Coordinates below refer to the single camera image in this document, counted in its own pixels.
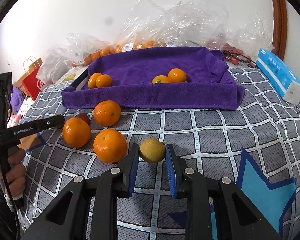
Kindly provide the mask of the person left hand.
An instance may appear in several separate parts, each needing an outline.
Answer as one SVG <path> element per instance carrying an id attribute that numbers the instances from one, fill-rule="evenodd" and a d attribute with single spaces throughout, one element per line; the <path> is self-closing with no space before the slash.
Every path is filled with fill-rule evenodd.
<path id="1" fill-rule="evenodd" d="M 13 198 L 19 197 L 25 189 L 26 169 L 22 163 L 24 157 L 25 151 L 22 148 L 17 147 L 17 151 L 7 159 L 8 163 L 12 165 L 11 170 L 6 173 L 6 179 Z"/>

